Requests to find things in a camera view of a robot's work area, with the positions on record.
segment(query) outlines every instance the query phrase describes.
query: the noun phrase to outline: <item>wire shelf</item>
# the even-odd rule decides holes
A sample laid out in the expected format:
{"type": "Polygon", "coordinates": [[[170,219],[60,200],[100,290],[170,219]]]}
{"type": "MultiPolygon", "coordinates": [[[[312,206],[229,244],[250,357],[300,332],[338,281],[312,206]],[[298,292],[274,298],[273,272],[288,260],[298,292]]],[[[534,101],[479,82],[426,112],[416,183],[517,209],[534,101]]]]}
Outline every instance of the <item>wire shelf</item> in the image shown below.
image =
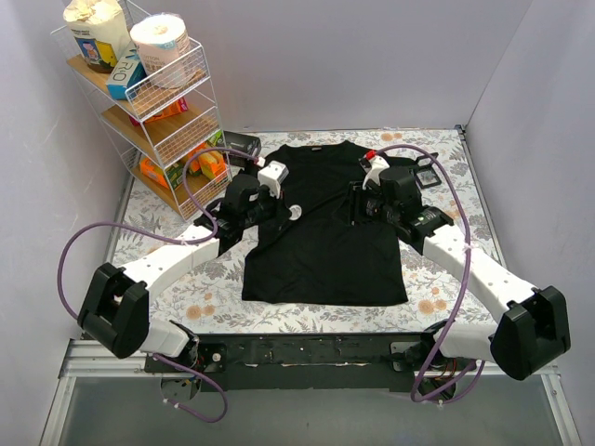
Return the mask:
{"type": "Polygon", "coordinates": [[[219,131],[217,108],[212,107],[155,145],[162,164],[170,166],[219,131]]]}
{"type": "MultiPolygon", "coordinates": [[[[132,146],[121,152],[120,157],[132,175],[142,181],[174,210],[178,211],[182,218],[187,220],[196,214],[198,208],[194,205],[183,186],[178,186],[175,190],[171,189],[171,185],[170,188],[165,188],[140,172],[139,162],[142,153],[136,147],[132,146]]],[[[202,206],[206,206],[227,189],[231,181],[231,170],[228,167],[225,172],[214,179],[209,179],[204,175],[198,177],[187,176],[186,179],[194,198],[202,206]]]]}
{"type": "Polygon", "coordinates": [[[139,121],[152,117],[209,78],[203,46],[194,40],[191,46],[188,53],[126,90],[139,121]]]}
{"type": "MultiPolygon", "coordinates": [[[[195,192],[193,194],[194,198],[196,198],[198,203],[200,203],[202,206],[206,206],[227,189],[230,181],[231,171],[228,169],[226,172],[219,174],[217,177],[215,177],[215,179],[211,180],[202,189],[195,192]]],[[[189,219],[191,216],[196,214],[196,212],[198,212],[198,208],[194,205],[190,198],[180,206],[179,210],[185,220],[189,219]]]]}
{"type": "MultiPolygon", "coordinates": [[[[147,11],[132,2],[118,0],[118,3],[124,11],[128,30],[149,16],[147,11]]],[[[173,189],[169,180],[169,189],[154,182],[140,172],[139,162],[144,154],[165,171],[220,130],[215,91],[203,46],[190,39],[191,49],[186,54],[129,87],[126,91],[127,100],[114,100],[106,86],[109,74],[95,72],[86,65],[70,29],[63,26],[51,35],[76,73],[79,85],[108,134],[113,130],[116,136],[123,138],[116,138],[116,141],[111,138],[111,141],[126,168],[184,219],[194,215],[196,206],[183,187],[173,189]],[[201,92],[199,86],[201,89],[206,88],[207,93],[201,92]],[[195,98],[207,100],[202,110],[188,101],[190,93],[195,93],[195,98]],[[149,118],[181,98],[187,99],[187,111],[146,123],[149,118]],[[140,126],[132,125],[129,116],[139,121],[140,126]]],[[[230,183],[229,158],[227,155],[225,158],[226,171],[215,179],[210,180],[203,175],[187,178],[192,194],[199,203],[207,204],[225,191],[230,183]]]]}

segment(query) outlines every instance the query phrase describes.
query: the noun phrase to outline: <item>metal frame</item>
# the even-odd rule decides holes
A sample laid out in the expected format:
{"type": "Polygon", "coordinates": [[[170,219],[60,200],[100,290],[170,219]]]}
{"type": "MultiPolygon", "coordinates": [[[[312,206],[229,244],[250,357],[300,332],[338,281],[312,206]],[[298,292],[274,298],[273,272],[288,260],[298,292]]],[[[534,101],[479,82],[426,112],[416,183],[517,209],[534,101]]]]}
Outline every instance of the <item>metal frame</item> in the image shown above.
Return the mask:
{"type": "Polygon", "coordinates": [[[49,409],[46,427],[39,442],[40,446],[54,446],[60,442],[64,423],[66,422],[66,415],[68,414],[68,409],[73,398],[75,384],[75,377],[63,377],[58,381],[56,395],[54,395],[52,406],[49,409]]]}
{"type": "MultiPolygon", "coordinates": [[[[469,163],[469,169],[473,176],[475,186],[480,196],[483,211],[488,222],[490,231],[496,247],[500,263],[506,267],[506,262],[502,254],[502,250],[496,236],[494,224],[490,217],[489,209],[483,197],[483,192],[477,181],[477,175],[471,160],[469,147],[465,140],[465,128],[464,126],[457,127],[459,137],[463,150],[469,163]]],[[[120,199],[118,211],[115,216],[115,221],[122,221],[124,218],[126,207],[128,203],[128,197],[132,188],[132,181],[134,177],[129,176],[126,179],[125,186],[123,188],[123,196],[120,199]]],[[[106,260],[111,260],[113,252],[118,240],[118,230],[114,230],[110,236],[108,242],[108,248],[106,250],[106,260]]],[[[147,373],[144,371],[145,361],[147,357],[142,353],[136,353],[130,358],[125,360],[117,360],[110,351],[104,348],[97,341],[71,341],[68,347],[62,370],[60,374],[58,389],[56,396],[50,409],[49,417],[47,418],[46,428],[41,439],[42,446],[49,446],[58,444],[60,441],[60,435],[66,421],[66,415],[71,403],[73,396],[73,388],[76,382],[76,377],[130,377],[130,378],[142,378],[142,377],[155,377],[160,376],[163,378],[181,378],[187,377],[186,374],[180,373],[147,373]]],[[[495,364],[486,364],[483,369],[484,375],[503,375],[504,373],[495,364]]],[[[541,379],[544,385],[545,392],[548,396],[549,406],[552,411],[556,427],[560,432],[562,443],[569,446],[580,445],[580,438],[576,431],[573,417],[568,408],[566,398],[562,390],[560,383],[560,371],[555,362],[542,368],[537,374],[541,375],[541,379]]]]}

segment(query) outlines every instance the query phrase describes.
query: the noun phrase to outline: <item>floral tablecloth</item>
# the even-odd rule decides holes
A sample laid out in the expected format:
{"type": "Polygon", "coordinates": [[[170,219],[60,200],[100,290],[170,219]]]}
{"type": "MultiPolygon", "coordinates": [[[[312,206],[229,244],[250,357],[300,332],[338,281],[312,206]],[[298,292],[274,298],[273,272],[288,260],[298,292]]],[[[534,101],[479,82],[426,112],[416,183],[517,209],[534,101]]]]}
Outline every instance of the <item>floral tablecloth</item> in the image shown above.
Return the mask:
{"type": "MultiPolygon", "coordinates": [[[[437,151],[460,195],[473,231],[473,244],[497,258],[478,192],[456,130],[357,130],[256,134],[264,155],[283,144],[292,146],[336,144],[348,139],[379,149],[406,142],[437,151]]],[[[400,151],[401,156],[418,156],[400,151]]],[[[424,190],[424,200],[443,209],[460,224],[455,202],[445,184],[424,190]]],[[[169,237],[176,237],[184,222],[140,181],[135,181],[124,217],[126,223],[169,237]]],[[[332,333],[420,331],[445,319],[453,306],[459,283],[440,267],[401,243],[403,277],[409,302],[394,307],[335,307],[318,305],[243,302],[242,278],[245,255],[257,245],[257,229],[216,260],[185,275],[152,304],[154,317],[183,323],[196,333],[332,333]]],[[[153,239],[127,231],[120,233],[113,262],[122,265],[157,249],[153,239]]],[[[458,319],[488,323],[492,318],[468,293],[458,319]]]]}

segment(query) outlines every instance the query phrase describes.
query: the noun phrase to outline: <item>small box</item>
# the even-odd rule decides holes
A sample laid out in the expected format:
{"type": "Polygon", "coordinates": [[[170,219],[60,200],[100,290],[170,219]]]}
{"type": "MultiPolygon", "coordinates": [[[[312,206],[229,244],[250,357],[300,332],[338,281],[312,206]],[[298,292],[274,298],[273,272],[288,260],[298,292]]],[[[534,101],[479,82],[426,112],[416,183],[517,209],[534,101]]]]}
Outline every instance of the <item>small box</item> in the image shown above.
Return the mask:
{"type": "Polygon", "coordinates": [[[225,159],[218,151],[210,151],[198,156],[203,175],[209,179],[215,179],[225,172],[225,159]]]}
{"type": "MultiPolygon", "coordinates": [[[[233,132],[223,132],[225,135],[225,142],[227,143],[228,149],[235,149],[237,151],[242,151],[243,153],[247,153],[248,155],[255,155],[260,153],[261,143],[260,138],[257,137],[250,137],[248,135],[242,135],[241,133],[233,133],[233,132]]],[[[214,146],[223,146],[223,141],[217,141],[214,146]]],[[[230,157],[230,164],[231,165],[238,165],[240,167],[245,167],[246,158],[241,156],[234,155],[229,153],[230,157]]]]}
{"type": "MultiPolygon", "coordinates": [[[[184,165],[186,165],[188,160],[190,160],[194,156],[194,154],[196,154],[196,152],[201,151],[202,149],[206,149],[207,147],[209,147],[209,146],[207,146],[206,141],[205,141],[200,146],[198,146],[196,149],[191,150],[186,156],[184,156],[181,159],[182,163],[184,165]]],[[[200,161],[198,160],[198,158],[196,158],[188,166],[188,174],[192,175],[192,176],[197,176],[197,175],[200,175],[200,173],[201,173],[201,164],[200,164],[200,161]]]]}
{"type": "Polygon", "coordinates": [[[140,63],[137,46],[130,41],[110,74],[106,86],[112,98],[127,99],[126,90],[145,77],[147,74],[140,63]]]}
{"type": "MultiPolygon", "coordinates": [[[[169,179],[169,182],[171,183],[171,186],[174,188],[174,190],[176,190],[183,182],[183,170],[184,164],[173,163],[173,165],[165,171],[165,174],[167,175],[167,178],[169,179]]],[[[140,161],[140,172],[153,181],[159,183],[163,187],[169,189],[169,185],[165,179],[164,171],[146,156],[140,161]]]]}

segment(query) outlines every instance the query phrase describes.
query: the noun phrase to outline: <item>paper towel roll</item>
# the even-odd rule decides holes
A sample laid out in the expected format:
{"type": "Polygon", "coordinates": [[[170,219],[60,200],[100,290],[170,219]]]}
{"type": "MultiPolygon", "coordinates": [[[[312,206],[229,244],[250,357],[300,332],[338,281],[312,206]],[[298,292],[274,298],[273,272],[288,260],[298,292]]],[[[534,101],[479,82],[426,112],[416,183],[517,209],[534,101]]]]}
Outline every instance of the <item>paper towel roll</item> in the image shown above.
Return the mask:
{"type": "MultiPolygon", "coordinates": [[[[148,75],[191,50],[184,20],[173,14],[149,16],[130,30],[130,37],[139,49],[140,61],[148,75]]],[[[191,63],[174,63],[151,77],[154,85],[178,88],[190,82],[198,67],[191,63]]]]}

